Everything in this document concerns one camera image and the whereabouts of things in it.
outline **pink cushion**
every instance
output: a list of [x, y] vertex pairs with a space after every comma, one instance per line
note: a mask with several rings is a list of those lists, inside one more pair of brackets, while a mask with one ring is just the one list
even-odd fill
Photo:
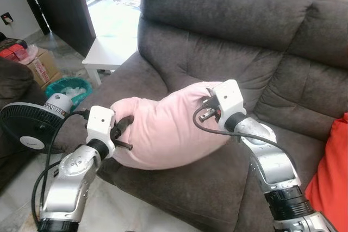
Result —
[[[134, 116], [133, 124], [119, 138], [132, 144], [133, 150], [117, 148], [114, 158], [132, 168], [163, 170], [192, 163], [223, 146], [228, 136], [200, 130], [192, 121], [194, 111], [202, 105], [202, 97], [209, 96], [206, 88], [217, 84], [192, 84], [159, 102], [133, 97], [114, 103], [111, 108], [117, 122]], [[219, 129], [213, 117], [202, 125]]]

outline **gray couch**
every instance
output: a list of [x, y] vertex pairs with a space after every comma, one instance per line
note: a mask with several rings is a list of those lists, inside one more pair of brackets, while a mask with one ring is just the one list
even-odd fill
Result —
[[[42, 105], [45, 101], [44, 92], [27, 66], [0, 58], [0, 110], [12, 102]], [[12, 140], [0, 127], [0, 192], [34, 155], [34, 151]]]
[[[236, 79], [248, 114], [275, 131], [305, 188], [347, 111], [348, 1], [142, 0], [141, 12], [139, 51], [80, 108]], [[84, 121], [71, 118], [57, 146], [69, 152], [85, 137]], [[247, 149], [231, 139], [184, 167], [142, 171], [109, 159], [99, 175], [203, 231], [273, 231], [248, 165]]]

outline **couch armrest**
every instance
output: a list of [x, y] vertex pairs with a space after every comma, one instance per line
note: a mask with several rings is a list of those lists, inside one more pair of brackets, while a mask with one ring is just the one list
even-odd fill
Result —
[[[158, 72], [136, 52], [76, 110], [90, 109], [93, 105], [109, 108], [120, 99], [134, 96], [158, 101], [167, 93], [167, 87]], [[81, 117], [71, 117], [60, 130], [54, 148], [69, 153], [79, 144], [84, 144], [87, 137], [85, 124], [86, 121]]]
[[0, 109], [18, 101], [33, 81], [33, 74], [27, 66], [0, 57]]

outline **red pillow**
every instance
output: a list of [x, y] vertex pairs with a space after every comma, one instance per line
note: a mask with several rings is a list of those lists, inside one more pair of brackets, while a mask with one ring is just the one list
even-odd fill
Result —
[[306, 197], [339, 232], [348, 231], [348, 112], [332, 124], [325, 155], [306, 188]]

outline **black fan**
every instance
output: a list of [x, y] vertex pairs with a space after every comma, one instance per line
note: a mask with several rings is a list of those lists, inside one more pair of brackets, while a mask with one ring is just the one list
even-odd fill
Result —
[[47, 153], [47, 146], [64, 123], [72, 101], [61, 93], [52, 95], [44, 106], [10, 103], [0, 111], [0, 125], [5, 133], [23, 145]]

